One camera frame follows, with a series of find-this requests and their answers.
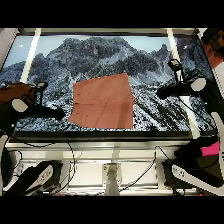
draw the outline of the display screen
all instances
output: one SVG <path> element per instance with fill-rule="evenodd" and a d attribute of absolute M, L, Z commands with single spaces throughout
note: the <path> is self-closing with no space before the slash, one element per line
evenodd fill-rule
<path fill-rule="evenodd" d="M 0 85 L 18 82 L 27 60 L 32 36 L 17 36 L 0 73 Z M 187 74 L 214 81 L 201 43 L 190 37 L 175 37 L 177 50 Z M 189 131 L 181 102 L 176 97 L 160 100 L 156 91 L 174 82 L 167 65 L 172 59 L 168 37 L 148 36 L 40 36 L 27 83 L 47 82 L 43 105 L 62 108 L 66 116 L 26 118 L 17 123 L 16 131 Z M 96 129 L 68 122 L 73 108 L 73 84 L 84 80 L 127 73 L 134 101 L 132 129 Z M 212 122 L 199 99 L 191 97 L 191 106 Z M 202 130 L 210 127 L 196 116 Z"/>

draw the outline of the square cloth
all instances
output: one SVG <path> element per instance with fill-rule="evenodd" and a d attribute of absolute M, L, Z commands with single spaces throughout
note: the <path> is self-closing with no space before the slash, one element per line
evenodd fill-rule
<path fill-rule="evenodd" d="M 88 128 L 132 128 L 134 98 L 127 74 L 74 84 L 73 111 L 68 121 Z"/>

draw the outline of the sky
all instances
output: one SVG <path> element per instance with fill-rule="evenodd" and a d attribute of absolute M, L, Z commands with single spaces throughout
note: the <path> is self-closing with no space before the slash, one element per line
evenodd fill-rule
<path fill-rule="evenodd" d="M 35 55 L 42 53 L 45 57 L 50 51 L 59 47 L 66 38 L 76 38 L 79 40 L 86 40 L 90 36 L 84 35 L 58 35 L 58 36 L 40 36 Z M 168 50 L 170 50 L 170 44 L 167 37 L 146 37 L 146 36 L 121 36 L 132 47 L 138 50 L 145 50 L 150 53 L 153 50 L 158 51 L 162 44 L 166 44 Z M 26 61 L 29 49 L 31 46 L 33 36 L 18 36 L 16 37 L 13 46 L 6 59 L 4 67 L 9 65 Z"/>

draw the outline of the mountain image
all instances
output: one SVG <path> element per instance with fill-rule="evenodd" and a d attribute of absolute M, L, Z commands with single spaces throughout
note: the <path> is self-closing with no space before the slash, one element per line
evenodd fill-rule
<path fill-rule="evenodd" d="M 176 38 L 176 43 L 189 79 L 203 76 L 214 80 L 197 40 L 192 42 L 190 38 Z M 86 40 L 67 38 L 46 57 L 41 53 L 35 56 L 27 81 L 30 84 L 47 82 L 43 105 L 60 107 L 66 116 L 61 121 L 54 118 L 26 118 L 17 123 L 16 131 L 114 130 L 79 127 L 68 122 L 68 117 L 73 107 L 74 83 L 122 73 L 128 74 L 135 98 L 133 128 L 125 131 L 189 131 L 187 116 L 179 100 L 175 97 L 160 100 L 156 96 L 159 87 L 174 82 L 173 72 L 167 65 L 170 59 L 172 54 L 166 44 L 158 51 L 148 53 L 132 47 L 122 37 L 93 36 Z M 0 85 L 18 82 L 24 65 L 25 61 L 3 68 Z M 212 123 L 198 98 L 191 97 L 190 102 L 193 108 Z M 196 116 L 196 120 L 202 130 L 209 129 L 200 117 Z"/>

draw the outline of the rocky mountain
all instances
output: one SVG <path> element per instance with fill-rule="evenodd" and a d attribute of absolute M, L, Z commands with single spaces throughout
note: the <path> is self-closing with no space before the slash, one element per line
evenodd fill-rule
<path fill-rule="evenodd" d="M 177 41 L 182 49 L 185 42 Z M 200 47 L 196 51 L 197 60 L 192 58 L 192 49 L 181 51 L 180 57 L 189 71 L 203 67 L 213 77 L 210 68 L 201 62 L 204 60 Z M 121 37 L 91 37 L 87 40 L 67 38 L 57 49 L 46 57 L 38 54 L 33 60 L 28 83 L 48 82 L 44 92 L 43 104 L 49 107 L 61 107 L 66 112 L 62 121 L 55 119 L 27 118 L 17 124 L 16 130 L 22 131 L 91 131 L 109 129 L 90 129 L 67 122 L 72 111 L 73 84 L 90 78 L 109 76 L 126 72 L 129 75 L 134 104 L 134 127 L 130 131 L 187 131 L 186 115 L 177 98 L 169 97 L 161 101 L 156 96 L 157 89 L 174 80 L 167 62 L 171 52 L 165 44 L 159 51 L 147 53 L 134 49 Z M 0 74 L 0 85 L 19 81 L 25 62 L 4 68 Z M 199 125 L 208 128 L 200 119 Z"/>

